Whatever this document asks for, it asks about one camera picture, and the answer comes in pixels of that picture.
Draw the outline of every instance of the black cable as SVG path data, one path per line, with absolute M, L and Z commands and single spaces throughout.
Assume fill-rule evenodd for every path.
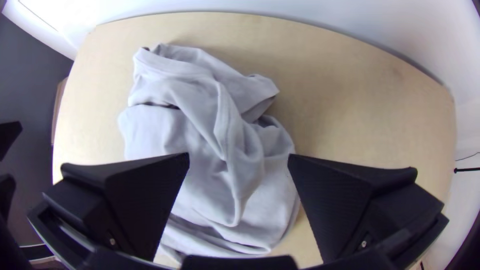
M 457 160 L 455 160 L 455 161 L 466 160 L 466 159 L 471 158 L 471 157 L 473 157 L 473 156 L 476 156 L 476 155 L 478 155 L 478 154 L 480 154 L 480 152 L 476 152 L 476 153 L 474 153 L 473 155 L 469 155 L 469 156 L 467 156 L 467 157 L 460 158 L 460 159 L 457 159 Z
M 480 167 L 478 167 L 478 168 L 463 168 L 463 169 L 455 168 L 455 169 L 453 169 L 454 174 L 456 174 L 457 172 L 473 172 L 473 171 L 480 171 Z

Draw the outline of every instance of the light wood surface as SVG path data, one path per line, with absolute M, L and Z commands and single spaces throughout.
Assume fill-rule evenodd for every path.
M 214 12 L 130 18 L 100 25 L 87 37 L 59 110 L 54 183 L 65 162 L 124 160 L 117 116 L 132 86 L 132 56 L 158 43 L 202 48 L 245 75 L 271 78 L 280 94 L 268 113 L 288 130 L 297 153 L 381 168 L 416 167 L 416 182 L 446 199 L 456 124 L 443 86 L 397 57 L 336 32 Z M 272 253 L 283 254 L 301 268 L 322 262 L 303 211 Z M 163 256 L 155 262 L 176 266 Z

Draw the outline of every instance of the table surface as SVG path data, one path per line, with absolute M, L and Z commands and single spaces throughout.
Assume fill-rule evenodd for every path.
M 198 47 L 280 90 L 268 114 L 298 154 L 380 168 L 418 169 L 416 182 L 440 200 L 454 167 L 455 108 L 448 91 L 403 60 L 351 37 L 257 15 L 186 12 L 98 26 L 78 51 L 62 97 L 53 148 L 60 165 L 125 160 L 117 117 L 133 83 L 132 56 L 158 43 Z M 320 264 L 305 213 L 271 255 L 301 268 Z M 177 266 L 164 256 L 156 263 Z

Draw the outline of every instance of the gray wall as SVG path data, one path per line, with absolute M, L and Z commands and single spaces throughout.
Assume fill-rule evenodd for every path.
M 41 243 L 26 213 L 52 185 L 55 95 L 72 64 L 0 14 L 0 121 L 18 120 L 23 126 L 0 163 L 0 175 L 10 173 L 16 180 L 8 227 L 20 245 Z

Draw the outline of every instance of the fabric fold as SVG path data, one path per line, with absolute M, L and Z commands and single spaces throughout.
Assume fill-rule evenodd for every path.
M 118 117 L 125 158 L 190 156 L 158 252 L 177 261 L 268 254 L 299 208 L 287 169 L 292 139 L 264 115 L 275 84 L 198 48 L 140 48 L 133 63 L 128 107 Z

